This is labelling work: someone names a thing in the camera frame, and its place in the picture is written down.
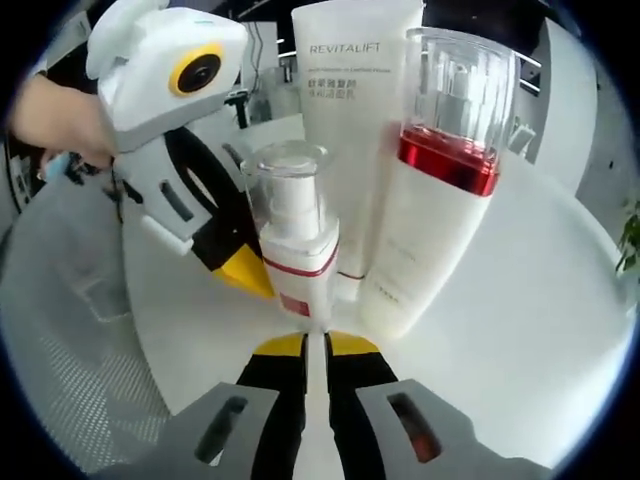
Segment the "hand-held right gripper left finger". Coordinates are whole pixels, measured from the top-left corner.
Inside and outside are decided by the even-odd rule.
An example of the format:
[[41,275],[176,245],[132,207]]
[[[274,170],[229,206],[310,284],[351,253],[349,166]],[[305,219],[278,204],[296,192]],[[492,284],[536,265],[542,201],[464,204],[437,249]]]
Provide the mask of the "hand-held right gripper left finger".
[[149,456],[151,479],[290,479],[305,424],[306,335],[256,348],[235,383],[176,415]]

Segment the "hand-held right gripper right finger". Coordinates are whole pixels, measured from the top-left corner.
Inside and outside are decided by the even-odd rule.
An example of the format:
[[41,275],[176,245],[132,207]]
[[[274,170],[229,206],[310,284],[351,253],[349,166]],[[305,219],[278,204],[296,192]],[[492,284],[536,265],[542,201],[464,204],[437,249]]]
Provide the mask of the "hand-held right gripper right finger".
[[399,379],[364,337],[325,335],[329,422],[347,479],[547,479],[548,468],[482,444],[471,419]]

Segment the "person's left hand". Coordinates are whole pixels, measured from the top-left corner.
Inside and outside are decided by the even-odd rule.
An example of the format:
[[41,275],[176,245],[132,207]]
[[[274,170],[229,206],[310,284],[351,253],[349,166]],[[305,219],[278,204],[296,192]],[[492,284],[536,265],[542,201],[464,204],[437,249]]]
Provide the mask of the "person's left hand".
[[95,95],[54,83],[38,73],[20,87],[8,127],[20,141],[43,150],[40,167],[63,152],[107,169],[117,149]]

